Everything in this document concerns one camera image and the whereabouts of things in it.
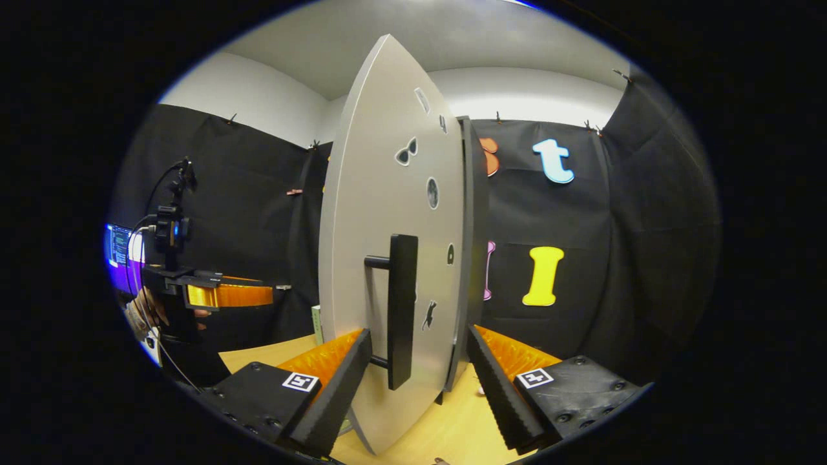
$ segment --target white wall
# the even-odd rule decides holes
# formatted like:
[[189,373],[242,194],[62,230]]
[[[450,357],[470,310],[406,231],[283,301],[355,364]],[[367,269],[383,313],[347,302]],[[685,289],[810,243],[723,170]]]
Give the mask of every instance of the white wall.
[[[599,127],[611,118],[623,91],[569,74],[520,68],[460,68],[428,73],[454,116],[544,121]],[[327,104],[316,138],[336,137],[344,95]]]
[[219,52],[194,68],[159,103],[192,108],[280,137],[313,143],[328,101],[268,65]]

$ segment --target binder clip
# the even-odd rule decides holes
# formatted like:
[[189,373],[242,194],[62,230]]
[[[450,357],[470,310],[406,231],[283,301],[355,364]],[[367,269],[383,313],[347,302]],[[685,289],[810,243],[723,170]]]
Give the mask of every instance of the binder clip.
[[614,71],[617,74],[620,74],[620,77],[623,78],[623,79],[626,79],[627,82],[629,82],[629,83],[632,82],[632,78],[628,77],[626,74],[623,74],[620,71],[615,70],[614,68],[612,69],[612,71]]

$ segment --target person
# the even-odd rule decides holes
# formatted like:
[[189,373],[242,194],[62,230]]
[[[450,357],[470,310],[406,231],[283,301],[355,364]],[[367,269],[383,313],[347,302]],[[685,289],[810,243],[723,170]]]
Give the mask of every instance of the person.
[[[194,309],[193,312],[196,318],[209,316],[209,312],[204,309]],[[127,303],[123,313],[124,316],[127,317],[129,326],[132,328],[132,333],[135,334],[135,338],[139,341],[146,338],[146,335],[151,329],[144,320],[144,315],[149,319],[151,326],[157,327],[161,321],[163,321],[164,324],[170,324],[170,321],[166,317],[163,302],[157,299],[153,292],[146,288],[146,286],[138,292],[138,296],[135,299]],[[205,329],[206,327],[206,325],[198,323],[199,330]]]

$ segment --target sticker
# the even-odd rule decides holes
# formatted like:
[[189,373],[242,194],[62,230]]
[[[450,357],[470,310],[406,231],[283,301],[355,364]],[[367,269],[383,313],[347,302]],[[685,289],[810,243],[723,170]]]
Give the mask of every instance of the sticker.
[[396,152],[396,155],[394,156],[394,159],[400,165],[407,166],[408,163],[410,163],[410,156],[409,155],[410,155],[410,152],[408,152],[408,149],[402,149],[402,150]]
[[428,191],[428,204],[431,205],[431,210],[436,210],[439,205],[439,187],[437,186],[437,180],[428,178],[426,189]]
[[431,300],[431,303],[428,304],[428,314],[425,315],[425,321],[422,322],[422,330],[425,330],[425,327],[428,326],[428,329],[431,328],[431,323],[433,323],[433,309],[437,308],[437,302]]
[[534,273],[528,294],[523,296],[523,304],[536,307],[553,305],[557,301],[553,294],[554,276],[563,251],[557,247],[535,247],[528,254],[534,259]]
[[574,180],[574,171],[563,169],[563,158],[568,158],[568,149],[557,146],[554,139],[546,139],[531,148],[540,154],[543,173],[548,179],[558,184],[568,184]]
[[431,114],[431,106],[428,105],[428,99],[425,98],[425,93],[419,87],[414,89],[413,92],[416,94],[417,98],[419,99],[419,103],[422,104],[422,109],[425,110],[425,114],[428,114],[428,115]]
[[483,300],[491,298],[491,291],[488,290],[488,265],[491,263],[491,253],[497,250],[497,244],[494,241],[488,241],[488,258],[485,259],[485,290],[482,293]]
[[416,143],[416,137],[414,137],[413,139],[411,139],[410,142],[408,142],[408,152],[411,154],[411,156],[416,156],[417,148],[418,144]]
[[491,177],[500,169],[500,159],[494,155],[500,147],[490,137],[482,137],[480,145],[482,145],[482,151],[485,153],[485,170],[488,172],[488,176]]
[[552,378],[542,368],[538,368],[537,370],[532,370],[530,372],[520,373],[517,375],[517,378],[523,383],[523,386],[525,386],[526,389],[531,389],[533,387],[541,386],[554,381],[554,378]]
[[281,385],[297,391],[310,392],[310,390],[313,389],[313,386],[316,385],[317,381],[318,378],[313,375],[290,373],[290,376],[288,376],[287,380],[281,383]]

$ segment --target door handle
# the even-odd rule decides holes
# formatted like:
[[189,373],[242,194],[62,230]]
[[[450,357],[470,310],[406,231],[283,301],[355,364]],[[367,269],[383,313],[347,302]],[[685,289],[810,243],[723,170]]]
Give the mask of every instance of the door handle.
[[390,236],[390,256],[366,256],[365,266],[387,270],[388,358],[371,356],[370,362],[388,370],[388,389],[396,391],[411,377],[414,354],[414,302],[419,238]]

